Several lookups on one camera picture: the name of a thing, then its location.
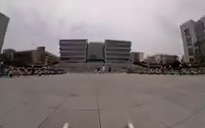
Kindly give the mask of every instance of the ground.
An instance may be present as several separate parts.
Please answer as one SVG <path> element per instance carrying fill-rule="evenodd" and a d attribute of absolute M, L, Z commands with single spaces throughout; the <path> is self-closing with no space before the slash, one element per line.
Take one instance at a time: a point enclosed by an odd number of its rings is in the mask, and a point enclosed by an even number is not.
<path fill-rule="evenodd" d="M 205 128 L 205 75 L 0 78 L 0 128 Z"/>

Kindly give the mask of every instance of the sky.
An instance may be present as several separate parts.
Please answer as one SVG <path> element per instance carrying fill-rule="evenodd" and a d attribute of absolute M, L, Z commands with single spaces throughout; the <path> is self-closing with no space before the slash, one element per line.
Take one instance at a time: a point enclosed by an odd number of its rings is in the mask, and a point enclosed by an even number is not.
<path fill-rule="evenodd" d="M 46 49 L 60 39 L 128 40 L 132 51 L 183 54 L 179 26 L 205 15 L 205 0 L 0 0 L 10 18 L 3 48 Z"/>

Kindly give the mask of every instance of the paved plaza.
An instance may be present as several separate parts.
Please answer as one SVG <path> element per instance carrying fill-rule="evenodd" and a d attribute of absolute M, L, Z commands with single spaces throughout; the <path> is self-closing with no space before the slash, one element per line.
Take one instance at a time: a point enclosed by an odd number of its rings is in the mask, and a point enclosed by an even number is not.
<path fill-rule="evenodd" d="M 205 75 L 0 78 L 0 128 L 205 128 Z"/>

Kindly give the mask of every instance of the person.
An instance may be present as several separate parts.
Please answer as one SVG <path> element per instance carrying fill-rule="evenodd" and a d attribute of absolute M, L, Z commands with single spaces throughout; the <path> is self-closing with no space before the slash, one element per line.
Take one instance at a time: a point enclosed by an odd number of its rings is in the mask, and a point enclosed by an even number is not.
<path fill-rule="evenodd" d="M 103 74 L 105 73 L 105 66 L 104 65 L 102 66 L 102 73 Z"/>
<path fill-rule="evenodd" d="M 111 73 L 111 67 L 108 68 L 108 72 Z"/>

